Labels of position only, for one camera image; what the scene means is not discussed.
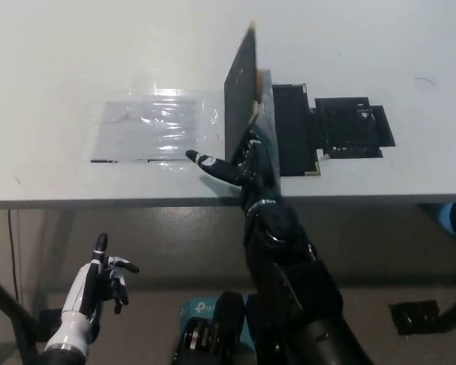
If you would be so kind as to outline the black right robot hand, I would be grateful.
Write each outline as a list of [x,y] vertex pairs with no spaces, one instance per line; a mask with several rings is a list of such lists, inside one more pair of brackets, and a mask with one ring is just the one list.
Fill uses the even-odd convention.
[[195,150],[187,150],[185,156],[213,178],[238,186],[240,206],[245,214],[262,205],[282,202],[268,148],[253,128],[247,129],[231,161]]

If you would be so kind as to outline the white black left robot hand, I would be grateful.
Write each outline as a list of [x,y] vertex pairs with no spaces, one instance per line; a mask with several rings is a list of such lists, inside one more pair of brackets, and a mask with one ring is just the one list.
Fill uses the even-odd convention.
[[46,344],[46,350],[66,350],[88,357],[89,346],[97,339],[103,303],[115,302],[119,314],[128,305],[124,272],[140,272],[127,259],[107,255],[108,235],[101,233],[89,262],[83,265],[68,292],[61,311],[61,325]]

